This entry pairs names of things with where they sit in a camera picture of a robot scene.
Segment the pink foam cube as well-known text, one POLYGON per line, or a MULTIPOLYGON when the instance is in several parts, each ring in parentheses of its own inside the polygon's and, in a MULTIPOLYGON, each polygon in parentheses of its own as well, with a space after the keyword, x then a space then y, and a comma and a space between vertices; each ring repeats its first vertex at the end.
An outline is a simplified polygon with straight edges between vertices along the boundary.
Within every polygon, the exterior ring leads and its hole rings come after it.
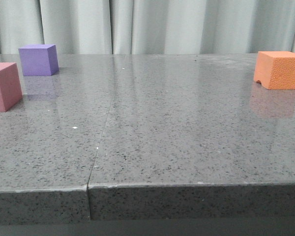
POLYGON ((0 112, 6 112, 22 99, 17 63, 0 62, 0 112))

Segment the grey-white curtain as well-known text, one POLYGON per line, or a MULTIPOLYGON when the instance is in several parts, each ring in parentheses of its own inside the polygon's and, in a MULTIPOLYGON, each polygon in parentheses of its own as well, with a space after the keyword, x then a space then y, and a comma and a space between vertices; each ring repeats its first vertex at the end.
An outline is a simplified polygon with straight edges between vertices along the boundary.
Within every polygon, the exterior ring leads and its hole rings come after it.
POLYGON ((295 52, 295 0, 0 0, 0 54, 295 52))

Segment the purple foam cube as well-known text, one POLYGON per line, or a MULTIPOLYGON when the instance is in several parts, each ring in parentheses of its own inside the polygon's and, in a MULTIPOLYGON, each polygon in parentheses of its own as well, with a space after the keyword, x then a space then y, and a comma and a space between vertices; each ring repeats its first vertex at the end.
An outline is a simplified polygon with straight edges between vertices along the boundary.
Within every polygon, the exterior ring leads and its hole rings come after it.
POLYGON ((29 44, 18 51, 24 76, 52 76, 59 71, 55 44, 29 44))

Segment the orange foam cube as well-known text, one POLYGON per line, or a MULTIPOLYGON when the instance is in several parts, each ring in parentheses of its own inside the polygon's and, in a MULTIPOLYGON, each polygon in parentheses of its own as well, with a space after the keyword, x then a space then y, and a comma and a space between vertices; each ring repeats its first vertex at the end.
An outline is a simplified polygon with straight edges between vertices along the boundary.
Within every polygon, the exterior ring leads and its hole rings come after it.
POLYGON ((269 90, 294 90, 295 53, 259 51, 253 80, 269 90))

